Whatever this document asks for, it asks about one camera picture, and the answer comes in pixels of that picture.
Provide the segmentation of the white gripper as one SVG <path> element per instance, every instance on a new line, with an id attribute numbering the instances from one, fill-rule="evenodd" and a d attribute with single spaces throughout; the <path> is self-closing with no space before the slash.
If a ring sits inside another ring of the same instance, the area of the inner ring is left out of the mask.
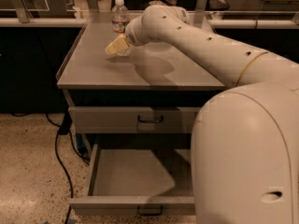
<path id="1" fill-rule="evenodd" d="M 143 29 L 142 16 L 132 19 L 125 29 L 125 35 L 116 37 L 106 48 L 108 55 L 128 55 L 130 51 L 129 42 L 138 47 L 150 42 L 146 31 Z"/>

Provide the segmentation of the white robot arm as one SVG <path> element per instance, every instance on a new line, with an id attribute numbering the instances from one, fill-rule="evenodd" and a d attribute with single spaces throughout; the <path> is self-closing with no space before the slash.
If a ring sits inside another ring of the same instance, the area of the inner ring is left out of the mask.
<path id="1" fill-rule="evenodd" d="M 106 52 L 165 42 L 226 86 L 192 128 L 198 224 L 298 224 L 298 65 L 191 26 L 181 7 L 154 5 Z"/>

